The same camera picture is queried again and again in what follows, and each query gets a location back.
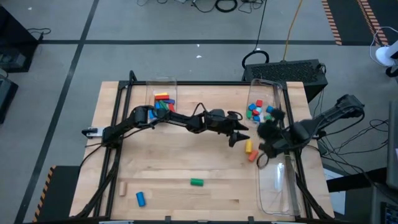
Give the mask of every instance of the gray floor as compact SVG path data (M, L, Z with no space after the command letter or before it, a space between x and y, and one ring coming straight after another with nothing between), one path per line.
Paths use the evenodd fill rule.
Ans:
M0 3L26 28L51 28L52 33L45 39L78 40L93 0L3 0ZM261 39L284 40L297 3L269 0ZM198 5L206 9L211 3L199 0ZM260 16L260 10L252 14L238 11L202 14L189 3L173 0L164 5L149 0L143 7L137 6L135 0L99 0L87 39L253 40L257 37ZM333 40L320 1L304 1L291 39ZM49 167L81 162L86 139L80 131L91 124L102 81L124 80L130 70L135 71L139 80L158 76L175 76L178 80L240 80L241 60L253 47L244 44L85 45L25 221L32 220ZM271 62L282 59L283 45L260 45L259 48L270 54ZM0 126L0 150L5 155L0 159L4 174L0 200L7 202L0 205L3 223L15 219L75 50L76 45L40 45L28 73L10 74L19 90L6 122ZM398 94L397 82L386 77L384 69L370 60L368 47L291 45L286 59L313 58L319 58L328 70L329 85L325 88L323 110L333 106L345 93L356 95L366 105L366 118L362 123L330 137L334 146L367 127L370 119L387 119L388 101ZM255 56L248 63L263 60ZM317 99L310 103L311 110L316 104ZM339 130L351 122L353 120L336 123L328 131ZM385 133L371 131L342 152L372 149L386 138ZM344 158L369 170L386 164L386 150ZM333 162L324 162L339 168Z

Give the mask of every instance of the yellow block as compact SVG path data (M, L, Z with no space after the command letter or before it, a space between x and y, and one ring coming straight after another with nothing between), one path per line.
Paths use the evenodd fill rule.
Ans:
M246 140L246 147L245 147L245 153L246 154L250 154L251 153L251 151L252 151L252 148L253 148L253 142L249 139L249 140Z
M168 95L168 93L158 93L158 94L155 94L155 96L165 96L165 95Z

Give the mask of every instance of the blue block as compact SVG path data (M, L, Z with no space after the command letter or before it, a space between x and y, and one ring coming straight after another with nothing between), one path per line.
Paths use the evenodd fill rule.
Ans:
M274 110L272 106L267 106L267 113L271 113Z
M154 119L155 118L154 113L152 112L152 110L149 110L148 114L149 114L149 119Z
M137 196L137 201L138 201L138 206L144 207L145 206L145 198L144 198L144 193L143 192L138 192L136 193Z
M172 99L164 100L163 102L175 104L175 100L172 100Z
M256 109L256 105L254 103L249 105L249 110L254 110Z

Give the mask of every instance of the orange and black caution tape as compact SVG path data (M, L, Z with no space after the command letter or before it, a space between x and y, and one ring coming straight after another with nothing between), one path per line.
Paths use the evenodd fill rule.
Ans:
M380 24L376 19L376 16L374 16L373 10L371 9L368 0L357 0L362 12L364 13L364 17L366 19L366 22L369 25L369 28L372 32L372 35L376 33L378 29L380 29ZM388 40L386 38L386 35L384 34L383 30L379 30L377 33L378 39L381 41L383 45L388 44Z
M42 192L42 195L40 196L40 201L39 201L39 204L37 205L37 208L36 208L36 211L35 211L35 216L33 217L33 222L37 222L37 219L39 218L40 210L43 207L45 194L47 193L47 191L49 189L51 177L52 177L52 174L54 173L55 168L56 168L56 166L52 166L50 168L49 174L47 174L47 178L45 180L43 192Z
M328 18L328 22L329 22L331 31L333 33L333 36L335 38L336 44L341 45L341 37L340 37L340 34L338 33L338 29L337 29L335 20L333 18L333 15L331 14L328 1L322 0L322 5L323 5L323 9L325 10L326 17Z

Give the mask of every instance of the black floor mat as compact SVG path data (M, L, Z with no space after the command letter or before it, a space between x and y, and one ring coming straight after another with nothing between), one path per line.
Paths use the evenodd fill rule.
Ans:
M397 0L322 0L338 45L370 45L380 26L398 29ZM376 43L393 44L398 35L383 29Z

